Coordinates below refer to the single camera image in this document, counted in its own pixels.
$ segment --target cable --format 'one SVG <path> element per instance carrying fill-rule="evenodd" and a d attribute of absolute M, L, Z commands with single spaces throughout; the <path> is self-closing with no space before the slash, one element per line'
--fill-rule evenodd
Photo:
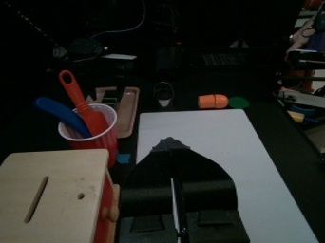
<path fill-rule="evenodd" d="M 49 35 L 36 26 L 36 24 L 31 21 L 31 19 L 21 13 L 20 9 L 16 9 L 15 6 L 8 2 L 3 1 L 3 4 L 8 7 L 9 10 L 13 11 L 16 16 L 27 22 L 27 24 L 35 29 L 35 31 L 49 40 L 55 47 L 60 47 L 60 44 L 49 37 Z"/>
<path fill-rule="evenodd" d="M 142 14 L 142 19 L 140 19 L 139 23 L 134 27 L 120 29 L 120 30 L 107 30 L 107 31 L 99 32 L 99 33 L 94 34 L 91 36 L 91 38 L 95 39 L 96 37 L 99 37 L 100 35 L 104 35 L 104 34 L 118 34 L 118 33 L 126 33 L 126 32 L 131 32 L 131 31 L 136 30 L 142 26 L 144 19 L 146 19 L 146 15 L 147 15 L 147 7 L 146 7 L 144 0 L 140 0 L 140 2 L 142 2 L 142 7 L 143 7 L 143 14 Z"/>

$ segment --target table surface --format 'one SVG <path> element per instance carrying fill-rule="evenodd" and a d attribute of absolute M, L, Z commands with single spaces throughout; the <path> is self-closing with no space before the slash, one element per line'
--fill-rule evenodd
<path fill-rule="evenodd" d="M 154 85 L 159 81 L 168 81 L 174 86 L 175 97 L 168 110 L 160 109 L 154 99 Z M 55 85 L 48 87 L 41 95 L 71 105 L 59 81 L 52 83 Z M 314 235 L 320 242 L 325 242 L 325 165 L 302 129 L 274 99 L 265 77 L 239 72 L 195 73 L 163 78 L 135 76 L 127 80 L 126 85 L 139 88 L 138 114 L 132 135 L 118 140 L 119 153 L 131 154 L 131 161 L 128 164 L 116 164 L 111 169 L 114 183 L 123 183 L 136 164 L 140 113 L 198 110 L 197 98 L 205 94 L 225 94 L 230 98 L 243 97 L 250 102 L 243 112 L 267 155 Z M 69 149 L 57 133 L 59 121 L 51 115 L 35 110 L 32 103 L 21 105 L 21 109 L 11 117 L 11 122 L 1 128 L 1 160 L 15 152 Z"/>

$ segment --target utensil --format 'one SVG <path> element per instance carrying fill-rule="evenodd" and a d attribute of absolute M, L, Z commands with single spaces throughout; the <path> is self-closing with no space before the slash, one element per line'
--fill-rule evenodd
<path fill-rule="evenodd" d="M 92 110 L 87 105 L 87 101 L 72 72 L 69 70 L 63 70 L 59 74 L 59 79 L 67 95 L 76 106 L 77 113 L 85 122 L 91 135 L 99 135 L 110 127 L 103 113 Z"/>
<path fill-rule="evenodd" d="M 91 137 L 83 119 L 64 104 L 47 97 L 39 97 L 35 100 L 35 107 L 57 117 L 84 138 Z"/>

